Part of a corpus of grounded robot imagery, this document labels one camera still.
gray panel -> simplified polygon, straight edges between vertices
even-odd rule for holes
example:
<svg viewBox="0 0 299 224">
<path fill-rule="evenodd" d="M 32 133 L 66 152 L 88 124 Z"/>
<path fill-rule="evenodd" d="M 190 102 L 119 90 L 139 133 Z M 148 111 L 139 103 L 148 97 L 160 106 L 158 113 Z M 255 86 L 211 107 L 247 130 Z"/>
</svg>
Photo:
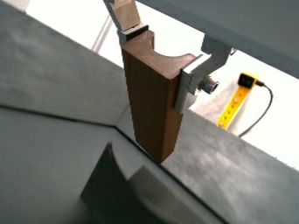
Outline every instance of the gray panel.
<svg viewBox="0 0 299 224">
<path fill-rule="evenodd" d="M 0 1 L 0 104 L 115 125 L 123 69 Z"/>
<path fill-rule="evenodd" d="M 126 110 L 124 110 L 122 116 L 119 117 L 119 121 L 116 123 L 116 128 L 127 135 L 127 137 L 131 140 L 134 140 L 134 141 L 136 140 L 130 104 L 127 104 Z"/>
<path fill-rule="evenodd" d="M 298 171 L 191 111 L 163 165 L 228 223 L 298 223 Z"/>
<path fill-rule="evenodd" d="M 106 145 L 127 176 L 143 162 L 134 145 L 112 128 L 11 109 L 0 123 L 0 223 L 86 223 L 80 193 Z"/>
<path fill-rule="evenodd" d="M 299 78 L 298 1 L 138 1 Z"/>
</svg>

brown wood piece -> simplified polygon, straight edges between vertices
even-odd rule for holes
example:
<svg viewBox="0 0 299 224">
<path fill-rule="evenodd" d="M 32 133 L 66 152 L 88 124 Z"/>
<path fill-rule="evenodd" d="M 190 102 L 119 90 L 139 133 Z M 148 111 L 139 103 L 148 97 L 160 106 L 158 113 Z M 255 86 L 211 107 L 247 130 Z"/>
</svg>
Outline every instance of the brown wood piece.
<svg viewBox="0 0 299 224">
<path fill-rule="evenodd" d="M 155 52 L 155 34 L 143 32 L 122 45 L 135 140 L 162 163 L 174 152 L 183 115 L 174 109 L 180 68 L 195 58 Z"/>
</svg>

metal clamp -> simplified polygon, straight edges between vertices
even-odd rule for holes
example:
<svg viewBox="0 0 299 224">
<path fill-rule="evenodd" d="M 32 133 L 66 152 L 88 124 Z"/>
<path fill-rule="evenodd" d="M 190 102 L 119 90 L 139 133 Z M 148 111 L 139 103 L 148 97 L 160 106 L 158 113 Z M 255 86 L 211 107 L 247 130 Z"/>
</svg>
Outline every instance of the metal clamp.
<svg viewBox="0 0 299 224">
<path fill-rule="evenodd" d="M 135 0 L 104 0 L 104 3 L 116 25 L 119 42 L 123 44 L 147 31 L 148 25 L 142 23 Z"/>
<path fill-rule="evenodd" d="M 196 97 L 192 97 L 191 101 L 190 98 L 191 95 L 195 96 L 196 89 L 203 90 L 208 94 L 216 89 L 219 83 L 211 79 L 210 75 L 226 65 L 231 47 L 206 35 L 202 43 L 202 51 L 207 54 L 202 54 L 182 69 L 182 78 L 174 105 L 176 111 L 182 114 L 186 109 L 186 99 L 188 98 L 188 104 L 195 103 Z"/>
</svg>

black cable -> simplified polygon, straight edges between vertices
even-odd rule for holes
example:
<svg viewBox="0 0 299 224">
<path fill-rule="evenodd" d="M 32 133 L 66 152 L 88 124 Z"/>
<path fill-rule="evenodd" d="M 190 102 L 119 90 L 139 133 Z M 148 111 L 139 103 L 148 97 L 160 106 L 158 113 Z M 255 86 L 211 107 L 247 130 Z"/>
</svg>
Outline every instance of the black cable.
<svg viewBox="0 0 299 224">
<path fill-rule="evenodd" d="M 260 119 L 265 117 L 270 107 L 271 107 L 271 104 L 273 104 L 273 100 L 274 100 L 274 93 L 273 93 L 273 90 L 270 89 L 270 87 L 263 83 L 262 83 L 262 87 L 267 88 L 269 90 L 269 93 L 270 93 L 270 102 L 269 102 L 269 105 L 267 105 L 267 108 L 266 108 L 266 112 L 263 113 L 263 115 L 256 119 L 256 121 L 254 122 L 254 124 L 238 135 L 238 137 L 243 137 L 248 132 L 250 130 L 255 127 L 255 125 L 258 124 L 258 122 L 260 121 Z"/>
</svg>

